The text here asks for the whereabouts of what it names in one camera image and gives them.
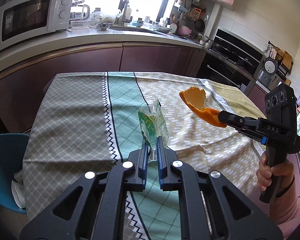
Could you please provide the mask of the pink forearm sleeve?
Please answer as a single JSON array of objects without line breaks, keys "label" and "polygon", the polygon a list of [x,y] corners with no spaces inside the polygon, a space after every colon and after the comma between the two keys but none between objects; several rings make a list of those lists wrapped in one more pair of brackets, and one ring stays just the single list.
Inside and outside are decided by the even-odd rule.
[{"label": "pink forearm sleeve", "polygon": [[294,179],[290,187],[284,190],[284,194],[280,194],[279,198],[270,204],[269,218],[277,225],[300,220],[300,200],[296,196]]}]

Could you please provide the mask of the person's right hand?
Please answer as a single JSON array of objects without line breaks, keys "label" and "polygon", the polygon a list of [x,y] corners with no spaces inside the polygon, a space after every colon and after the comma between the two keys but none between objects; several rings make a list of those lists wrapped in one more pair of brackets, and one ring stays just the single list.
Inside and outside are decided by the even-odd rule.
[{"label": "person's right hand", "polygon": [[261,155],[256,176],[257,185],[261,192],[264,192],[272,184],[273,176],[281,177],[281,183],[277,190],[278,193],[281,193],[285,189],[288,189],[294,181],[294,165],[290,161],[285,160],[279,165],[270,167],[267,164],[266,152],[264,152]]}]

